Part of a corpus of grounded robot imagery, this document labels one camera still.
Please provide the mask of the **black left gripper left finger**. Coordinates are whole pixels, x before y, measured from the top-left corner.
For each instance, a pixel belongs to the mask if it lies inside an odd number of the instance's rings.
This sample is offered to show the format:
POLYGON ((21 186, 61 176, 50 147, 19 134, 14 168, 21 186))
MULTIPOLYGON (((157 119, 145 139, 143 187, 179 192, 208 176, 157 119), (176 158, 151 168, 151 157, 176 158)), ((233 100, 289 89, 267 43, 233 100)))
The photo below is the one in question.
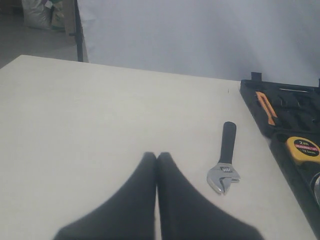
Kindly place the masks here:
POLYGON ((155 239, 156 162, 145 152, 125 184, 101 206, 61 228, 56 240, 155 239))

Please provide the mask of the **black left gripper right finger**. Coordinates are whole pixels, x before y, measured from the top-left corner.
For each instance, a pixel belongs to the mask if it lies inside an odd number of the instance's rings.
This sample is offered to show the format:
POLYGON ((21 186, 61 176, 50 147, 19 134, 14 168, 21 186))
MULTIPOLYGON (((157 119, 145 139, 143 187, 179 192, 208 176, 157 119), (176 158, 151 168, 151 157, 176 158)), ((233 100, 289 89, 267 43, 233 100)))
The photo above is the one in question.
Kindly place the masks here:
POLYGON ((221 210, 181 173, 172 156, 156 162, 161 237, 164 240, 261 240, 253 226, 221 210))

